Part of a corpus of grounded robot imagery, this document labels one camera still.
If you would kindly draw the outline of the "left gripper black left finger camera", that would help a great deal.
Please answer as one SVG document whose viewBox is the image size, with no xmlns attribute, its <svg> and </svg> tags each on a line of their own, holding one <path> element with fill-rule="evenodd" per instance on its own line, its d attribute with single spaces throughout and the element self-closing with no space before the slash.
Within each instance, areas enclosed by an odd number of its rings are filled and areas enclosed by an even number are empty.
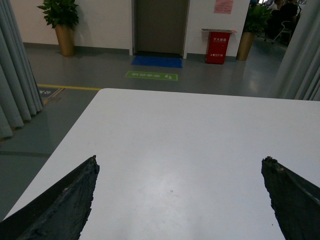
<svg viewBox="0 0 320 240">
<path fill-rule="evenodd" d="M 96 156 L 0 223 L 2 240 L 78 240 L 91 213 L 100 167 Z"/>
</svg>

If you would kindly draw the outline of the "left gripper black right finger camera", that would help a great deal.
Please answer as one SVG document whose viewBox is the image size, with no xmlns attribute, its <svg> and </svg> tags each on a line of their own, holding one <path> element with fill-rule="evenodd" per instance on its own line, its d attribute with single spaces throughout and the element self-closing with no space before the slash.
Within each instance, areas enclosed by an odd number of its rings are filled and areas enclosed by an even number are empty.
<svg viewBox="0 0 320 240">
<path fill-rule="evenodd" d="M 264 186 L 286 240 L 320 238 L 320 188 L 268 156 L 261 162 Z"/>
</svg>

